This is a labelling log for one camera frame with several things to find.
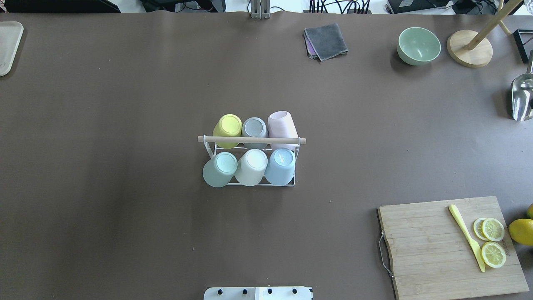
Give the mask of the cream white cup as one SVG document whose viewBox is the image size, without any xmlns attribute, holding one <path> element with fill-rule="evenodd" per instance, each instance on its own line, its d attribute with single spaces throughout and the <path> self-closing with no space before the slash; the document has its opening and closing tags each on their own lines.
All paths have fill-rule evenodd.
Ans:
<svg viewBox="0 0 533 300">
<path fill-rule="evenodd" d="M 235 178 L 242 185 L 255 186 L 261 182 L 267 165 L 265 152 L 258 149 L 248 150 L 238 161 Z"/>
</svg>

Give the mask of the metal scoop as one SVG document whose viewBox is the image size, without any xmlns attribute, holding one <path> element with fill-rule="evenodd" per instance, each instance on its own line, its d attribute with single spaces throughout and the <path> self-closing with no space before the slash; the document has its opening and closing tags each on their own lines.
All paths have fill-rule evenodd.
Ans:
<svg viewBox="0 0 533 300">
<path fill-rule="evenodd" d="M 512 117 L 516 121 L 532 118 L 533 110 L 533 52 L 530 52 L 527 72 L 517 76 L 511 83 Z"/>
</svg>

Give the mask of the black power box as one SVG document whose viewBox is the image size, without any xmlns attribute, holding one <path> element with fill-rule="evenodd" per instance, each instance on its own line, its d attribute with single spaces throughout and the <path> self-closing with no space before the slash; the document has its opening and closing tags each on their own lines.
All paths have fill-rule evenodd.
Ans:
<svg viewBox="0 0 533 300">
<path fill-rule="evenodd" d="M 422 11 L 432 8 L 444 9 L 452 0 L 387 0 L 385 9 L 392 14 Z"/>
</svg>

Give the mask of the light blue cup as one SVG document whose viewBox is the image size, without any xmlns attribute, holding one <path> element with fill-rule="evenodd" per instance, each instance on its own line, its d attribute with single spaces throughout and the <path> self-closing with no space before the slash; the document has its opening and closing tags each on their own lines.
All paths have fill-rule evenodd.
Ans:
<svg viewBox="0 0 533 300">
<path fill-rule="evenodd" d="M 273 185 L 287 185 L 291 182 L 295 172 L 295 154 L 287 148 L 278 148 L 269 157 L 264 176 Z"/>
</svg>

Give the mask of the pink cup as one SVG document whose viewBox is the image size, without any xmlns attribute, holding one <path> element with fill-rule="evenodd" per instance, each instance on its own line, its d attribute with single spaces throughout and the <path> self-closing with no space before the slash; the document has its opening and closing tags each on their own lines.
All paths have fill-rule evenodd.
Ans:
<svg viewBox="0 0 533 300">
<path fill-rule="evenodd" d="M 269 138 L 299 138 L 291 113 L 277 111 L 268 117 Z"/>
</svg>

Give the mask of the long black bar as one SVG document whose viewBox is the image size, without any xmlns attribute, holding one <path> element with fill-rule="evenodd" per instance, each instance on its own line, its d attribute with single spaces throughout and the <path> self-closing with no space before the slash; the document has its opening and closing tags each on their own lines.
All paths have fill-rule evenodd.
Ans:
<svg viewBox="0 0 533 300">
<path fill-rule="evenodd" d="M 13 13 L 120 13 L 108 0 L 5 0 Z"/>
</svg>

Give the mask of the aluminium frame post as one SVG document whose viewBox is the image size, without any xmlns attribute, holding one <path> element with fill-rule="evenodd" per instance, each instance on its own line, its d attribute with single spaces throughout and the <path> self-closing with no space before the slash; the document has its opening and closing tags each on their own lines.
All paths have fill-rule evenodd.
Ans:
<svg viewBox="0 0 533 300">
<path fill-rule="evenodd" d="M 270 0 L 250 0 L 251 19 L 270 19 Z"/>
</svg>

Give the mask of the grey blue cup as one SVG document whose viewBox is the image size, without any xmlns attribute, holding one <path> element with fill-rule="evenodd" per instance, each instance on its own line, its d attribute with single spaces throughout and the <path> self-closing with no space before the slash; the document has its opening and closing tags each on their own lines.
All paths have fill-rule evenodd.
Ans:
<svg viewBox="0 0 533 300">
<path fill-rule="evenodd" d="M 242 137 L 251 137 L 251 138 L 268 138 L 268 127 L 264 121 L 258 117 L 248 118 L 242 124 Z M 254 144 L 254 143 L 243 143 L 245 148 L 248 149 L 265 149 L 268 144 Z"/>
</svg>

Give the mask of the grey folded cloth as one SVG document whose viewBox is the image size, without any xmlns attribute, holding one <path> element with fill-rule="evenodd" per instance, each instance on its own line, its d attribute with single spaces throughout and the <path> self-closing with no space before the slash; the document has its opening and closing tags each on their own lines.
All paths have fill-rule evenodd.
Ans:
<svg viewBox="0 0 533 300">
<path fill-rule="evenodd" d="M 308 57 L 314 60 L 325 61 L 349 51 L 338 23 L 305 28 L 304 41 Z"/>
</svg>

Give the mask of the wooden mug tree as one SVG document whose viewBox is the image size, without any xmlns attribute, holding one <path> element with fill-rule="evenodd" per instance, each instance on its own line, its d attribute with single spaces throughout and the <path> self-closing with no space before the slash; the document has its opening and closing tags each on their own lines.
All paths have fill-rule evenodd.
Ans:
<svg viewBox="0 0 533 300">
<path fill-rule="evenodd" d="M 499 8 L 480 32 L 464 29 L 449 36 L 446 48 L 451 58 L 461 66 L 470 68 L 487 65 L 493 57 L 493 47 L 487 39 L 488 34 L 497 25 L 503 23 L 504 18 L 522 2 L 522 0 L 509 0 L 502 8 Z"/>
</svg>

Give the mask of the yellow lemon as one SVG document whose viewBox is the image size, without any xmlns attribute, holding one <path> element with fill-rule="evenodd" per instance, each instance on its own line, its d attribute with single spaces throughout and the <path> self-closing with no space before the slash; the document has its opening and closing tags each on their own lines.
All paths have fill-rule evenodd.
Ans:
<svg viewBox="0 0 533 300">
<path fill-rule="evenodd" d="M 533 219 L 533 204 L 529 205 L 527 211 L 526 211 L 526 216 L 527 218 L 529 219 Z"/>
<path fill-rule="evenodd" d="M 533 246 L 533 220 L 529 218 L 514 220 L 509 224 L 508 231 L 516 243 Z"/>
</svg>

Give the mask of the mint green cup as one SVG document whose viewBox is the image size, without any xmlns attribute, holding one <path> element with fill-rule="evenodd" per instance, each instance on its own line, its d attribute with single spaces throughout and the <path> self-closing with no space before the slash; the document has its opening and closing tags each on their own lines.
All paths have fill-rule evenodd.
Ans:
<svg viewBox="0 0 533 300">
<path fill-rule="evenodd" d="M 237 170 L 238 162 L 230 152 L 220 152 L 212 157 L 203 167 L 202 176 L 212 187 L 226 186 Z"/>
</svg>

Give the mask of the white cup holder rack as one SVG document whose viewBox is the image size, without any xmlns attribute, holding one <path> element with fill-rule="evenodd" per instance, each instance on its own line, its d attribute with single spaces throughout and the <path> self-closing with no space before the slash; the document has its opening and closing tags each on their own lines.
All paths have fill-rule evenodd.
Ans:
<svg viewBox="0 0 533 300">
<path fill-rule="evenodd" d="M 305 144 L 305 139 L 304 138 L 219 137 L 219 136 L 201 135 L 198 137 L 198 142 L 201 142 L 204 144 L 205 149 L 207 150 L 207 153 L 209 155 L 209 160 L 221 152 L 229 152 L 236 157 L 237 162 L 238 162 L 248 150 L 251 150 L 251 149 L 245 148 L 243 143 L 268 144 L 268 146 L 265 149 L 261 150 L 265 152 L 268 160 L 272 152 L 278 148 L 287 148 L 291 150 L 295 154 L 295 157 L 297 159 L 299 148 L 301 145 Z M 294 177 L 291 180 L 291 182 L 287 185 L 282 185 L 282 186 L 291 187 L 291 186 L 295 186 L 295 183 L 296 183 L 296 169 L 294 172 Z M 235 174 L 232 177 L 232 180 L 226 186 L 231 186 L 231 185 L 243 186 L 236 180 Z M 266 180 L 265 176 L 263 176 L 261 182 L 257 184 L 257 186 L 278 186 L 278 185 L 270 184 Z"/>
</svg>

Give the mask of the glass rack black tray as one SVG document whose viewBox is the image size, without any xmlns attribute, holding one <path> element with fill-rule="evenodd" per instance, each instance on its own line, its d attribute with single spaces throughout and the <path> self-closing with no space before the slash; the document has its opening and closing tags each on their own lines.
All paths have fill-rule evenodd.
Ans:
<svg viewBox="0 0 533 300">
<path fill-rule="evenodd" d="M 527 64 L 532 51 L 533 30 L 516 29 L 512 33 L 512 36 L 515 40 L 518 54 L 520 55 L 522 62 Z"/>
</svg>

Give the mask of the green bowl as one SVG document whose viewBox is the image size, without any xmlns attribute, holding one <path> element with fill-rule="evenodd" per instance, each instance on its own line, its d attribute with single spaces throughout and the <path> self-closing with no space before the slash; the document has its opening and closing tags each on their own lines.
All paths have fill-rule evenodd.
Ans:
<svg viewBox="0 0 533 300">
<path fill-rule="evenodd" d="M 441 43 L 434 33 L 421 27 L 403 30 L 398 37 L 397 53 L 404 63 L 423 66 L 441 53 Z"/>
</svg>

